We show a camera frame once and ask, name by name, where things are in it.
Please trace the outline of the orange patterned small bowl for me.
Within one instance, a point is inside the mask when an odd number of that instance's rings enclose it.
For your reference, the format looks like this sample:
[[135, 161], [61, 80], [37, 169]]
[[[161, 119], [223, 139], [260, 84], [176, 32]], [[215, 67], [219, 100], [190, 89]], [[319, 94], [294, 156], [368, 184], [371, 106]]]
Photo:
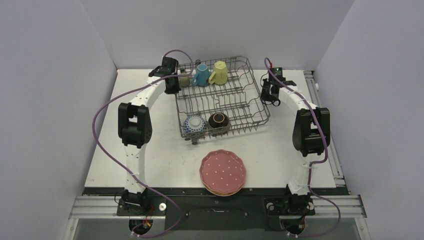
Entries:
[[200, 115], [190, 115], [183, 122], [183, 132], [185, 134], [198, 133], [206, 129], [207, 123]]

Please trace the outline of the dark brown glazed bowl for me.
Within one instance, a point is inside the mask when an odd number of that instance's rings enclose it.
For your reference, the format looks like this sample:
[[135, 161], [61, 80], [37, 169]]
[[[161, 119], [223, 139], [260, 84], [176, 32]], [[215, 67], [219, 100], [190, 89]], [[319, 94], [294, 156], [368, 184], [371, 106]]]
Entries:
[[213, 113], [207, 120], [209, 129], [224, 131], [231, 126], [229, 117], [223, 112]]

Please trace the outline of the blue handled white mug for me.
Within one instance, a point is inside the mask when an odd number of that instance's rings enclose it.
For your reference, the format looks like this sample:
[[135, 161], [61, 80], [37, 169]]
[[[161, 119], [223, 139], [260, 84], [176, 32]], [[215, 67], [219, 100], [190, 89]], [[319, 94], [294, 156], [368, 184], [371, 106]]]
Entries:
[[195, 75], [191, 79], [192, 86], [205, 87], [209, 85], [210, 70], [204, 63], [196, 67]]

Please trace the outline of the yellow plate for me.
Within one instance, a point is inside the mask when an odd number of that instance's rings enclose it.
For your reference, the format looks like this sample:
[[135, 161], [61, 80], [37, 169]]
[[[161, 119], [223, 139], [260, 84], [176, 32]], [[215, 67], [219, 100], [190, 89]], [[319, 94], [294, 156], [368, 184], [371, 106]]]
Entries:
[[207, 186], [205, 186], [205, 189], [208, 190], [213, 195], [220, 196], [220, 197], [228, 197], [228, 196], [232, 196], [232, 195], [235, 195], [236, 193], [238, 193], [242, 189], [242, 187], [238, 188], [235, 191], [229, 192], [229, 193], [222, 193], [222, 192], [218, 192], [218, 191], [213, 191]]

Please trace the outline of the pink polka dot plate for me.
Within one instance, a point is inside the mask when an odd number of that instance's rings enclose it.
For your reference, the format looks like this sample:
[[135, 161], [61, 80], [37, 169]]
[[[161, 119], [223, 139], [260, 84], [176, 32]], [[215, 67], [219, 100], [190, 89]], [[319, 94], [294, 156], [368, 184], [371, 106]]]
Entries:
[[201, 160], [200, 180], [204, 186], [220, 193], [230, 193], [243, 187], [247, 169], [243, 160], [234, 152], [219, 149], [209, 152]]

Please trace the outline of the yellow green mug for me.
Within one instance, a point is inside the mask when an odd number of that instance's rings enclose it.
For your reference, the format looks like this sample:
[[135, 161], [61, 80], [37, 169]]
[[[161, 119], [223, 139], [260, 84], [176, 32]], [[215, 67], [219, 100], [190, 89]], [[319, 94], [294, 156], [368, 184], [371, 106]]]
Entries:
[[209, 84], [224, 85], [228, 81], [228, 68], [224, 61], [217, 61], [213, 65], [213, 71], [208, 78]]

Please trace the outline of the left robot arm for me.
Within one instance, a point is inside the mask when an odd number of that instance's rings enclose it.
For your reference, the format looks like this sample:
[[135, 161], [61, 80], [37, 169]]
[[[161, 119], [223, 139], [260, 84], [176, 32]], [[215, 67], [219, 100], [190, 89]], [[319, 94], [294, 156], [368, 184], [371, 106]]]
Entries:
[[177, 73], [178, 61], [164, 56], [161, 64], [148, 74], [145, 89], [128, 103], [118, 106], [118, 136], [124, 145], [126, 167], [130, 170], [121, 199], [124, 209], [136, 215], [154, 210], [145, 174], [146, 148], [153, 135], [150, 108], [161, 94], [180, 90]]

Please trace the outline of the small grey cup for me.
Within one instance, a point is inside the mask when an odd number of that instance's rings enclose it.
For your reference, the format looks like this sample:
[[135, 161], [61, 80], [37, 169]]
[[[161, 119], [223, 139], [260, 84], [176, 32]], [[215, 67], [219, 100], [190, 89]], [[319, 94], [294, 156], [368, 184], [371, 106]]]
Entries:
[[179, 86], [181, 88], [186, 88], [191, 85], [191, 78], [188, 74], [182, 74], [181, 76], [178, 77], [178, 80], [179, 80]]

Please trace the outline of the grey wire dish rack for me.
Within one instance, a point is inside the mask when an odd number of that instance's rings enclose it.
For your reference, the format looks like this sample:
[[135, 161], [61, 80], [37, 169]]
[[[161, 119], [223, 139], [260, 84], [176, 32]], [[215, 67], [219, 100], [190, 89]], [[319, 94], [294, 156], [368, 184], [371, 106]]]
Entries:
[[[187, 86], [175, 96], [179, 132], [186, 141], [196, 145], [205, 138], [232, 136], [256, 131], [266, 124], [271, 113], [261, 102], [261, 89], [247, 57], [221, 59], [227, 68], [228, 81], [223, 85]], [[206, 125], [202, 131], [190, 132], [188, 118], [198, 116], [207, 123], [212, 115], [224, 114], [226, 126]]]

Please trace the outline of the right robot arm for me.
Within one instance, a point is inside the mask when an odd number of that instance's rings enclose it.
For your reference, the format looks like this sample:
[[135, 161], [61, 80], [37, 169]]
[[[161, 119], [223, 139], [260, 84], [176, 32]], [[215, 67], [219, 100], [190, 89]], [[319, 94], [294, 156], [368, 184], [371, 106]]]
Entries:
[[310, 102], [296, 83], [283, 76], [280, 67], [271, 68], [260, 79], [260, 101], [275, 107], [285, 104], [294, 114], [292, 143], [298, 151], [296, 170], [285, 188], [282, 213], [302, 215], [312, 210], [311, 181], [314, 166], [321, 163], [320, 155], [328, 157], [330, 111]]

